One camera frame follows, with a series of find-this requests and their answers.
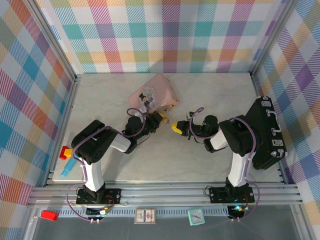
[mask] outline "plaid wall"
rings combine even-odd
[[[22,0],[0,1],[0,240],[15,240],[71,80]]]
[[[261,95],[273,98],[288,157],[320,239],[320,0],[300,0],[256,79]]]
[[[286,2],[50,0],[67,36],[61,39],[52,13],[37,1],[71,63],[79,61],[85,73],[248,72]],[[279,9],[261,32],[273,5]]]

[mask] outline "blue marker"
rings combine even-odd
[[[67,176],[67,174],[71,171],[71,169],[75,166],[77,160],[74,159],[73,157],[71,157],[69,159],[69,161],[67,162],[67,164],[64,167],[63,172],[61,173],[61,177],[64,178],[65,176]]]

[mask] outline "teal clock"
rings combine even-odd
[[[202,208],[188,210],[190,226],[197,226],[205,223],[204,211]]]

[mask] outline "red object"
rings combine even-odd
[[[40,217],[43,218],[43,219],[56,221],[58,216],[59,216],[58,213],[55,213],[55,212],[52,212],[52,211],[43,210]]]
[[[69,149],[67,146],[63,146],[59,155],[59,158],[62,160],[66,160],[67,157],[65,156],[65,150]]]

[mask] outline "suitcase handle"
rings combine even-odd
[[[273,127],[271,128],[272,135],[275,136],[277,133],[281,133],[282,130],[281,130],[281,126],[280,126],[280,123],[279,123],[279,120],[278,120],[278,117],[277,117],[276,112],[275,112],[275,111],[270,111],[269,109],[267,109],[267,110],[266,110],[266,115],[267,115],[268,117],[270,117],[271,114],[274,114],[275,120],[276,120],[276,124],[278,125],[278,128],[279,128],[279,129],[275,129],[275,128],[273,128]]]

